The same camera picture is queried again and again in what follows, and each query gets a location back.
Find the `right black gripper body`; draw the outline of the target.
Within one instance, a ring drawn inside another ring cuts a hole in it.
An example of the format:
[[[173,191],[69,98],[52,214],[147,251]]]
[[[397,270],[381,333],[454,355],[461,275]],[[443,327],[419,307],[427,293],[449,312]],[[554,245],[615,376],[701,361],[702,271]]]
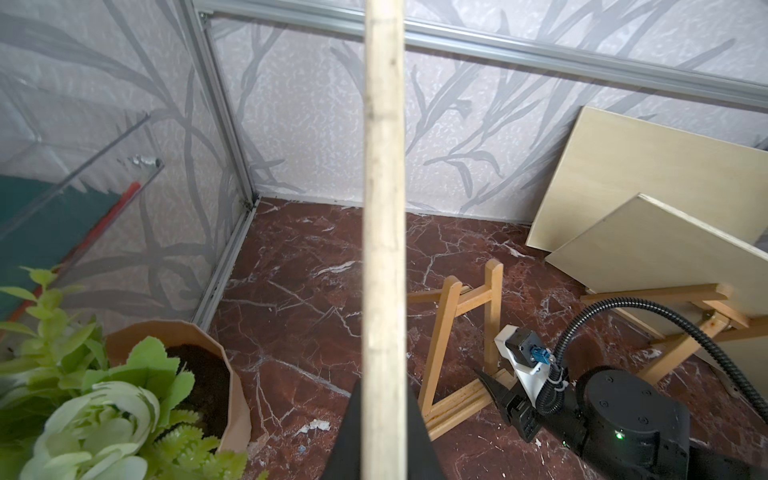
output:
[[[523,387],[476,370],[503,422],[526,442],[544,429],[606,479],[685,479],[690,412],[644,380],[596,367],[565,390],[562,408],[538,413]]]

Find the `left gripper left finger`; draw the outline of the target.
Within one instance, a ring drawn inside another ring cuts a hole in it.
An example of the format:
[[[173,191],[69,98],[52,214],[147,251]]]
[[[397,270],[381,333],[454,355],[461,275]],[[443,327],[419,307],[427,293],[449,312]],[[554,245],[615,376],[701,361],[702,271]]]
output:
[[[358,380],[347,404],[336,441],[321,480],[361,479],[362,381]]]

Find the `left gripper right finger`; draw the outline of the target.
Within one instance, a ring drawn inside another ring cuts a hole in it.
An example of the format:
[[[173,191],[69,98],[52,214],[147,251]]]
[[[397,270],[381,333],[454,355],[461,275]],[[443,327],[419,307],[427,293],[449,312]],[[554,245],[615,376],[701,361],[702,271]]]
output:
[[[412,391],[408,391],[407,400],[407,479],[445,480],[445,473]]]

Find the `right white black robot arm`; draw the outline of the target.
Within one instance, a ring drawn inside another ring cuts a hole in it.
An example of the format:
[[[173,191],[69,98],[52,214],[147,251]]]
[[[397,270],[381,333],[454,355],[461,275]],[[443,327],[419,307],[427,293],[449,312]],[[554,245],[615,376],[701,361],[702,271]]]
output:
[[[559,284],[504,296],[506,324],[522,324],[548,344],[581,311],[581,289]],[[646,335],[620,317],[607,313],[582,327],[567,351],[573,377],[608,365],[632,373],[655,358]],[[741,399],[730,396],[710,367],[698,358],[686,360],[657,385],[691,412],[691,437],[696,445],[767,465],[767,427]],[[486,408],[451,435],[436,442],[442,466],[451,479],[594,479],[596,473],[549,433],[526,443],[505,427],[497,412]]]

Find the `light plywood board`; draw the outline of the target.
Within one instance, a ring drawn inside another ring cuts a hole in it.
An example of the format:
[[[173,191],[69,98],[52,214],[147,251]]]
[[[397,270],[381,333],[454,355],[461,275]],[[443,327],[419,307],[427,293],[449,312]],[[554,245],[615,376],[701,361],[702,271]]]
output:
[[[526,244],[554,251],[638,194],[754,244],[767,228],[767,154],[585,107]]]
[[[596,293],[721,284],[728,307],[767,314],[766,252],[644,194],[546,260]]]
[[[362,447],[365,479],[407,476],[404,4],[364,18]]]

